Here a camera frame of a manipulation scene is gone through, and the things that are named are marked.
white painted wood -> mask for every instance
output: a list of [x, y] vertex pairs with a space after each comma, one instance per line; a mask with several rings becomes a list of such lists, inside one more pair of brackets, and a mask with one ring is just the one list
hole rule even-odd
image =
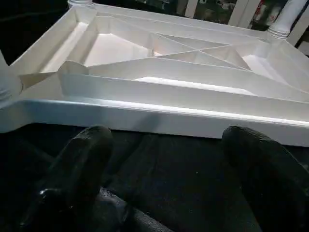
[[184, 16], [193, 18], [195, 14], [195, 10], [197, 9], [197, 3], [198, 3], [198, 0], [189, 0]]
[[276, 21], [268, 28], [268, 32], [280, 39], [288, 37], [291, 26], [301, 13], [307, 0], [288, 0]]
[[238, 27], [248, 28], [259, 4], [260, 0], [249, 0], [246, 9], [244, 10], [244, 13], [237, 25]]
[[298, 47], [298, 50], [301, 51], [306, 56], [309, 56], [309, 43], [305, 41], [302, 42]]
[[93, 5], [93, 0], [68, 0], [68, 4], [70, 7], [72, 6], [88, 7]]
[[237, 27], [240, 23], [241, 17], [245, 12], [249, 0], [237, 0], [233, 13], [228, 21], [231, 26]]
[[187, 9], [188, 0], [178, 0], [177, 2], [177, 14], [185, 15], [185, 11]]
[[202, 20], [195, 20], [195, 19], [186, 18], [186, 17], [177, 17], [173, 15], [168, 15], [168, 14], [151, 13], [147, 11], [132, 10], [132, 9], [101, 5], [101, 4], [95, 4], [95, 8], [98, 10], [98, 15], [100, 14], [122, 15], [122, 16], [134, 17], [134, 18], [139, 18], [139, 19], [142, 18], [142, 19], [155, 20], [155, 21], [167, 22], [167, 23], [172, 23], [172, 24], [180, 24], [180, 25], [186, 25], [186, 26], [203, 28], [203, 29], [211, 29], [211, 30], [217, 30], [217, 31], [236, 33], [238, 35], [247, 35], [247, 36], [253, 36], [257, 38], [265, 38], [267, 35], [263, 31], [250, 30], [247, 28], [231, 27], [225, 24], [217, 24], [217, 23], [212, 23], [212, 22], [207, 22], [207, 21], [202, 21]]
[[296, 45], [299, 39], [302, 37], [304, 32], [309, 26], [309, 7], [306, 8], [298, 22], [296, 23], [295, 27], [291, 31], [287, 41], [292, 44]]
[[22, 83], [12, 67], [9, 67], [0, 51], [0, 103], [16, 97], [22, 90]]
[[309, 60], [288, 42], [188, 18], [96, 8], [102, 12], [73, 7], [12, 65], [24, 88], [0, 105], [1, 132], [32, 122], [103, 123], [220, 138], [237, 124], [309, 146]]

